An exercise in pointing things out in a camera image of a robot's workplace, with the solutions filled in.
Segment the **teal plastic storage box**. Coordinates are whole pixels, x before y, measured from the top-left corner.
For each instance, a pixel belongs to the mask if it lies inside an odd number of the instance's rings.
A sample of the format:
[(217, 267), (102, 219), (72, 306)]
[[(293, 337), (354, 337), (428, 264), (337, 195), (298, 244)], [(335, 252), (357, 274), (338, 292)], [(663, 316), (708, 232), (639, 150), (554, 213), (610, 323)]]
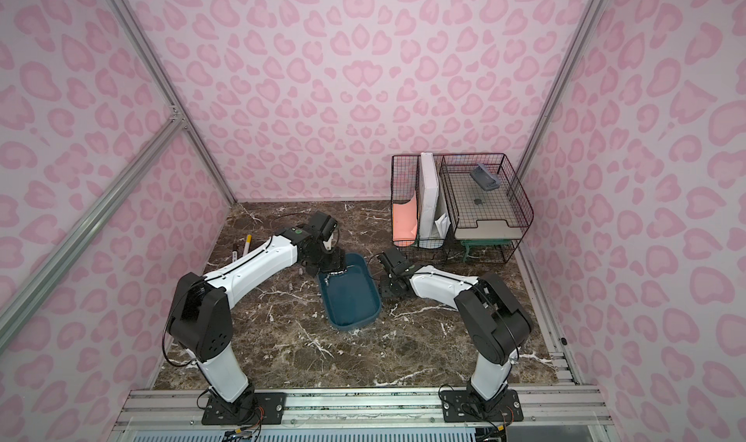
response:
[(382, 301), (367, 262), (358, 253), (347, 253), (344, 273), (319, 273), (322, 304), (331, 326), (352, 331), (374, 323), (380, 316)]

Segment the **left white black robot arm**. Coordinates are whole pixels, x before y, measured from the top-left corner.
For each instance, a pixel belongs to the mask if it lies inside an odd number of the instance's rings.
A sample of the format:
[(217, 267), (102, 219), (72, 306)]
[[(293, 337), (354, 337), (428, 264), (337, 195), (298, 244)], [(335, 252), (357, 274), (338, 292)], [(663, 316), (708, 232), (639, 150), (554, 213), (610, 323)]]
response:
[(207, 274), (186, 273), (177, 282), (164, 332), (186, 349), (218, 403), (248, 409), (250, 379), (232, 348), (233, 310), (262, 284), (291, 267), (310, 275), (346, 271), (338, 246), (338, 221), (316, 212), (304, 224), (280, 229), (256, 249)]

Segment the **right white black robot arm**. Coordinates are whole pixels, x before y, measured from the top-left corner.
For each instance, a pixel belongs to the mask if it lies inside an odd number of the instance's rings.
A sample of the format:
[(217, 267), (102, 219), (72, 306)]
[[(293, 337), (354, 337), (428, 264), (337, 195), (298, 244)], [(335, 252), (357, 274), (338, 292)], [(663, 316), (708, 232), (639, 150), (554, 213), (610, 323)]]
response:
[(534, 329), (532, 318), (501, 276), (462, 276), (410, 261), (397, 247), (377, 255), (383, 289), (413, 294), (454, 308), (478, 352), (467, 391), (484, 409), (507, 395), (508, 378)]

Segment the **pink folder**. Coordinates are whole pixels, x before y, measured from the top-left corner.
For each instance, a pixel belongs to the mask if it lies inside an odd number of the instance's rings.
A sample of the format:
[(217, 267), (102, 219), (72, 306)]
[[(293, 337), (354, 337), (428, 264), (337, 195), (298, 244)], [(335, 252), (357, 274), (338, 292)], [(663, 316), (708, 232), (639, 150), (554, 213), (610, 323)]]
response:
[(412, 246), (418, 237), (419, 220), (417, 197), (407, 202), (392, 204), (392, 241), (396, 247)]

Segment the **yellow marker pen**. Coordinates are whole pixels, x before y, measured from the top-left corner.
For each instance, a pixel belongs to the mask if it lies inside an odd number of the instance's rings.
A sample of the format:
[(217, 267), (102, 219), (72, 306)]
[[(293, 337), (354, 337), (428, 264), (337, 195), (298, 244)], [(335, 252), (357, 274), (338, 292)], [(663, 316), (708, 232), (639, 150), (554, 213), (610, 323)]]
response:
[(250, 251), (250, 248), (251, 248), (251, 245), (252, 245), (252, 239), (253, 238), (252, 238), (251, 234), (249, 234), (249, 235), (246, 236), (242, 257), (244, 257), (245, 255), (248, 255), (248, 253)]

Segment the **green item under tray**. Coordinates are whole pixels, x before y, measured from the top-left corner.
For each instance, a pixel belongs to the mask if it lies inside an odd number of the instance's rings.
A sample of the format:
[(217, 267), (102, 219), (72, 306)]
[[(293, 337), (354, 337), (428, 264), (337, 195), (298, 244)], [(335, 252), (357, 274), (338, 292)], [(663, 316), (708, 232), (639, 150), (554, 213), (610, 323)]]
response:
[(516, 246), (507, 239), (460, 240), (463, 262), (505, 264), (513, 257)]

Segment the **white binder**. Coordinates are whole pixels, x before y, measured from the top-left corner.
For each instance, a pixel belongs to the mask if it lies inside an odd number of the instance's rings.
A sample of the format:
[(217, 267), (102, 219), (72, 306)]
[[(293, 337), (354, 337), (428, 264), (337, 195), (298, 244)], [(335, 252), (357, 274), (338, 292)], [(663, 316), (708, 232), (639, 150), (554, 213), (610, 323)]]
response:
[(418, 246), (439, 249), (446, 240), (451, 221), (432, 152), (420, 154), (418, 204)]

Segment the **beige paper tray sheet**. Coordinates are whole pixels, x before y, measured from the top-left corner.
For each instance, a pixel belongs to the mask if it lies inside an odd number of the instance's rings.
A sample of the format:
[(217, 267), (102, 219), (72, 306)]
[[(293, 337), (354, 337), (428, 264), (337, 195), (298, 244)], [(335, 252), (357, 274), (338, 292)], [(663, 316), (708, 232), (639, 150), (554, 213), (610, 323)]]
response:
[[(494, 191), (482, 191), (468, 174), (449, 175), (451, 220), (459, 240), (507, 239), (523, 237), (528, 221), (508, 183)], [(480, 198), (482, 205), (475, 205)]]

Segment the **grey stapler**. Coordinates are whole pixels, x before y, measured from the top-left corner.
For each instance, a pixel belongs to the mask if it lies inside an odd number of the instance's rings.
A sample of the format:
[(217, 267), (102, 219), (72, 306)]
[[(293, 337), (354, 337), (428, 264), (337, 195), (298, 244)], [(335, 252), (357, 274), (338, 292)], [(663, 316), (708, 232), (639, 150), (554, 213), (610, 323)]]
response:
[(500, 188), (501, 181), (497, 175), (482, 163), (478, 163), (470, 172), (471, 179), (482, 191), (494, 191)]

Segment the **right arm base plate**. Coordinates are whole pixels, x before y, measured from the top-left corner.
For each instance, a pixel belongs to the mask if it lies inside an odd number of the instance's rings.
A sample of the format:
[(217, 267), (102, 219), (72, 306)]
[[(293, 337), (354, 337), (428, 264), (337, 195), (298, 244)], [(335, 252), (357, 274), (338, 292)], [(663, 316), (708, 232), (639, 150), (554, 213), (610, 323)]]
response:
[(494, 423), (510, 426), (525, 419), (518, 393), (507, 389), (490, 400), (474, 391), (454, 390), (450, 386), (438, 391), (446, 423)]

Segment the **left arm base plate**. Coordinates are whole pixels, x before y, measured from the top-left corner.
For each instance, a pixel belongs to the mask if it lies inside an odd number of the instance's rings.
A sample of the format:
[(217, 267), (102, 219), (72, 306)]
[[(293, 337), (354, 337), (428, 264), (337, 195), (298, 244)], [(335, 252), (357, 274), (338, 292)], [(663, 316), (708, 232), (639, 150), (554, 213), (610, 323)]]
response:
[(249, 391), (235, 402), (227, 402), (210, 391), (201, 424), (203, 426), (253, 426), (281, 424), (288, 395), (270, 391)]

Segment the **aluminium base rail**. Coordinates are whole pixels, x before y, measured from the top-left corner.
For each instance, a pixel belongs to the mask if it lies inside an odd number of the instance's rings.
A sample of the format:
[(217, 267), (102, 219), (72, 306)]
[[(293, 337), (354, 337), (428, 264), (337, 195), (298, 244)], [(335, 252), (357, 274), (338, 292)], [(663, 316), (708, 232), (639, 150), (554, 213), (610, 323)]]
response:
[[(617, 441), (601, 392), (593, 386), (515, 388), (505, 441)], [(197, 391), (134, 391), (109, 435), (111, 441), (220, 441), (227, 426), (204, 426)], [(472, 441), (483, 422), (448, 423), (435, 388), (298, 389), (271, 409), (242, 441)]]

